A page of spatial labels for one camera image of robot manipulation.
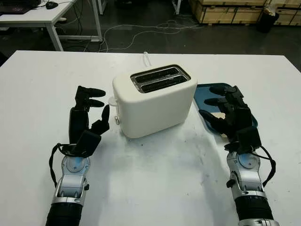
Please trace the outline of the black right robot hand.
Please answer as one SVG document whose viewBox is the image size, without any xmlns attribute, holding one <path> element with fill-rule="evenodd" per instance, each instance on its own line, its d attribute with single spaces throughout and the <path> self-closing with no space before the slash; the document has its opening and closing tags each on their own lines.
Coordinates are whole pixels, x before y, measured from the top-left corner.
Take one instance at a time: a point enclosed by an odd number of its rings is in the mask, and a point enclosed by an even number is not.
<svg viewBox="0 0 301 226">
<path fill-rule="evenodd" d="M 213 85 L 209 91 L 220 95 L 221 98 L 204 100 L 206 105 L 217 106 L 225 118 L 218 118 L 205 110 L 199 110 L 200 115 L 210 123 L 219 134 L 225 134 L 229 141 L 237 141 L 236 132 L 253 125 L 252 113 L 243 101 L 243 94 L 237 86 Z"/>
</svg>

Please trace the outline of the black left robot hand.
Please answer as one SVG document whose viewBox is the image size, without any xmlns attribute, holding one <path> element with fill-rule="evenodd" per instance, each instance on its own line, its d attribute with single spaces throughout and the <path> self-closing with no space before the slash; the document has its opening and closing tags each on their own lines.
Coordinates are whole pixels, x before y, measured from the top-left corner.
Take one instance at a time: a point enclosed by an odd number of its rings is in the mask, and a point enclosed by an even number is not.
<svg viewBox="0 0 301 226">
<path fill-rule="evenodd" d="M 96 97 L 105 95 L 104 90 L 78 86 L 75 96 L 76 104 L 70 110 L 69 142 L 71 144 L 77 143 L 85 130 L 99 136 L 109 130 L 110 107 L 99 100 L 95 100 Z M 91 107 L 103 107 L 103 112 L 101 119 L 94 122 L 90 127 L 88 112 Z"/>
</svg>

